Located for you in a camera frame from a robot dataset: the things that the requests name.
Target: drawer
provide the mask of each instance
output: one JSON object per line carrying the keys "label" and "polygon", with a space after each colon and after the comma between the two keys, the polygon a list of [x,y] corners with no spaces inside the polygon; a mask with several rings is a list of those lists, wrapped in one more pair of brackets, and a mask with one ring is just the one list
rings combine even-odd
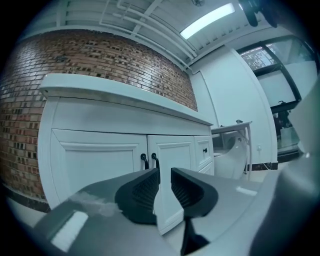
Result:
{"label": "drawer", "polygon": [[214,159],[214,147],[211,136],[195,136],[196,170],[200,171]]}
{"label": "drawer", "polygon": [[208,175],[215,175],[215,165],[214,162],[209,163],[207,166],[203,167],[199,173],[208,174]]}

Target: baseboard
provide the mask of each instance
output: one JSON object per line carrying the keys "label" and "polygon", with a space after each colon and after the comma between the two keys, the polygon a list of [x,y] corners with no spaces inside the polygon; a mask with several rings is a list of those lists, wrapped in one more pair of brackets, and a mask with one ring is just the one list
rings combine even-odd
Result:
{"label": "baseboard", "polygon": [[32,199],[27,196],[23,196],[11,189],[9,189],[6,186],[3,187],[3,192],[4,194],[8,197],[11,198],[13,201],[16,201],[20,205],[23,205],[25,207],[31,208],[33,210],[43,212],[43,213],[49,213],[50,212],[50,206],[47,202],[39,201],[36,199]]}
{"label": "baseboard", "polygon": [[253,163],[252,171],[263,171],[263,170],[278,170],[277,162],[265,162],[265,163]]}
{"label": "baseboard", "polygon": [[297,151],[290,152],[287,154],[279,154],[277,160],[278,160],[278,163],[289,162],[294,159],[297,159],[298,157],[300,157],[300,155],[301,155],[301,153],[297,150]]}

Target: black cabinet handle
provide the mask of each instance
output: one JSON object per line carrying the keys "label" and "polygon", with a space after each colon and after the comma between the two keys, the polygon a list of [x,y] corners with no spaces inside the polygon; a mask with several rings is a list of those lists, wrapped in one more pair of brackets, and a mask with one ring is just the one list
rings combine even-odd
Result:
{"label": "black cabinet handle", "polygon": [[159,159],[157,158],[156,153],[152,153],[151,158],[155,160],[155,167],[160,169]]}
{"label": "black cabinet handle", "polygon": [[146,169],[149,169],[149,163],[148,163],[146,154],[141,154],[141,155],[140,155],[140,158],[141,158],[141,160],[144,161],[144,169],[145,169],[145,170],[146,170]]}

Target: white door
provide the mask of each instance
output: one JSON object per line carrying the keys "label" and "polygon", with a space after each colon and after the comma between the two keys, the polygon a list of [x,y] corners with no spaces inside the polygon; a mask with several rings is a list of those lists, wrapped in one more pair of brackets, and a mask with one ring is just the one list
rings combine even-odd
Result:
{"label": "white door", "polygon": [[196,154],[193,136],[148,135],[150,168],[156,167],[152,153],[156,153],[160,165],[160,185],[154,201],[159,232],[164,234],[179,224],[184,210],[171,190],[171,168],[195,170]]}
{"label": "white door", "polygon": [[144,169],[147,136],[52,129],[50,163],[60,202],[87,185]]}
{"label": "white door", "polygon": [[214,162],[209,163],[206,167],[203,167],[199,173],[202,174],[208,174],[208,175],[214,175],[215,174],[215,170],[214,170]]}

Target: ceiling light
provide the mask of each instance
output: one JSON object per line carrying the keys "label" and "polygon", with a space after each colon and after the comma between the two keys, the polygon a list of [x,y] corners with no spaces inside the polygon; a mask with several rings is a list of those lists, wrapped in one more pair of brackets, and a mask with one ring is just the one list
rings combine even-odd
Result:
{"label": "ceiling light", "polygon": [[210,23],[215,22],[216,20],[219,20],[220,18],[232,14],[235,12],[235,8],[232,3],[228,3],[224,6],[221,6],[218,9],[215,9],[208,14],[204,15],[200,19],[196,20],[194,23],[192,23],[190,26],[188,26],[186,29],[184,29],[180,34],[185,39],[188,39],[193,34],[197,33],[199,30],[203,29],[205,26],[208,26]]}

